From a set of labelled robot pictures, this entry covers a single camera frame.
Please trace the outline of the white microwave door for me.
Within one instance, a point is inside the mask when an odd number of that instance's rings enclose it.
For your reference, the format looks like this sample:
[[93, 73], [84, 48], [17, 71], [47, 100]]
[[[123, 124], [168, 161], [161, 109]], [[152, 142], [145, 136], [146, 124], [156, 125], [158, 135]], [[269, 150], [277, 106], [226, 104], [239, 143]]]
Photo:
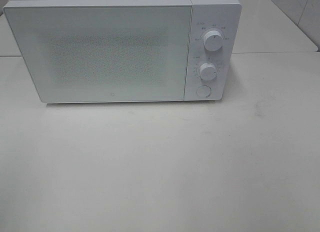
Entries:
[[190, 6], [12, 7], [5, 15], [44, 103], [184, 98]]

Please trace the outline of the white microwave oven body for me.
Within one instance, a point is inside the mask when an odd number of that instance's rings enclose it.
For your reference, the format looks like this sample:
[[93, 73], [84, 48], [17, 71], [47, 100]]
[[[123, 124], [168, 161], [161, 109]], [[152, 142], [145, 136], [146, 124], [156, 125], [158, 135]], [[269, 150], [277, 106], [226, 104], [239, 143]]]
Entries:
[[9, 0], [3, 7], [40, 100], [216, 101], [238, 0]]

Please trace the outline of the upper white power knob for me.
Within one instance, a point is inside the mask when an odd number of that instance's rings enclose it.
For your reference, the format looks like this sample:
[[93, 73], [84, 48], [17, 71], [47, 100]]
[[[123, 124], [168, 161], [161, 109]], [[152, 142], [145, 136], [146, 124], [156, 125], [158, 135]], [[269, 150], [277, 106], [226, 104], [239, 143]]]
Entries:
[[203, 45], [207, 51], [215, 52], [223, 46], [223, 34], [220, 30], [213, 28], [203, 35]]

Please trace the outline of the white timer knob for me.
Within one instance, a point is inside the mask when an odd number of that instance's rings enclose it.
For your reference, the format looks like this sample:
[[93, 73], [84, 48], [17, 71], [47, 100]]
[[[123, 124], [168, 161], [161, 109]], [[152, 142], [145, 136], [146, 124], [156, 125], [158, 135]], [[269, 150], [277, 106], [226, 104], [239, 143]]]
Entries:
[[199, 76], [203, 81], [212, 81], [217, 77], [218, 69], [215, 64], [206, 62], [199, 67]]

